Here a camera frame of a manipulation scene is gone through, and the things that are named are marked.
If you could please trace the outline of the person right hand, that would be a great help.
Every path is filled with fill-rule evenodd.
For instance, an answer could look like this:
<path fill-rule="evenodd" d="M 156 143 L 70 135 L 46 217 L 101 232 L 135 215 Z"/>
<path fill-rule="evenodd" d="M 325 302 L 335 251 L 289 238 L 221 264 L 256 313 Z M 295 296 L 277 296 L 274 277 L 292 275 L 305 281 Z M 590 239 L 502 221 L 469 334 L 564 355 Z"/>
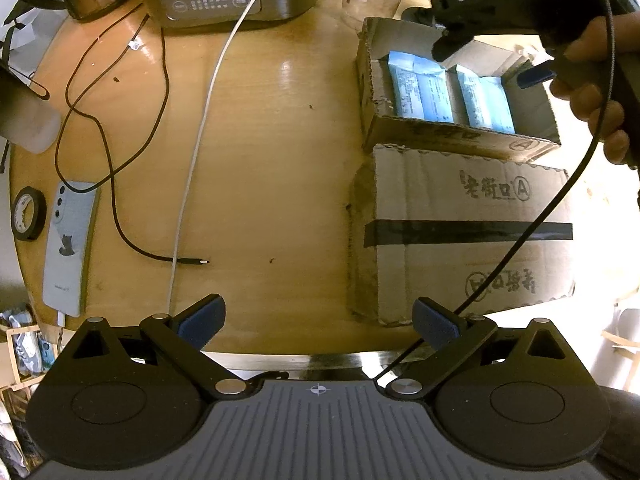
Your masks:
<path fill-rule="evenodd" d="M 613 21 L 616 53 L 639 51 L 639 13 L 616 15 Z M 572 62 L 602 61 L 606 57 L 605 18 L 595 18 L 578 39 L 566 49 L 565 56 Z M 567 84 L 561 78 L 555 78 L 550 91 L 556 97 L 570 102 L 573 114 L 588 124 L 593 136 L 596 135 L 600 109 L 604 94 L 596 84 L 583 84 L 581 87 Z M 605 107 L 600 141 L 606 159 L 614 165 L 621 165 L 629 150 L 629 136 L 623 129 L 625 111 L 619 102 L 611 100 Z"/>

